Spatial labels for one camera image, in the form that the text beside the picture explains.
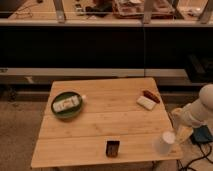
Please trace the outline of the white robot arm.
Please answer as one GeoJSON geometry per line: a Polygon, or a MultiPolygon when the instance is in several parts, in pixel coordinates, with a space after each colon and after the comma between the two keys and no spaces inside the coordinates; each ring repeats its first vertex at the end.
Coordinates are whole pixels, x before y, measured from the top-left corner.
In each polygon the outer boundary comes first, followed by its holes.
{"type": "Polygon", "coordinates": [[[213,84],[203,86],[194,102],[173,109],[171,114],[179,121],[176,141],[183,143],[193,134],[194,128],[200,128],[209,118],[213,118],[213,84]]]}

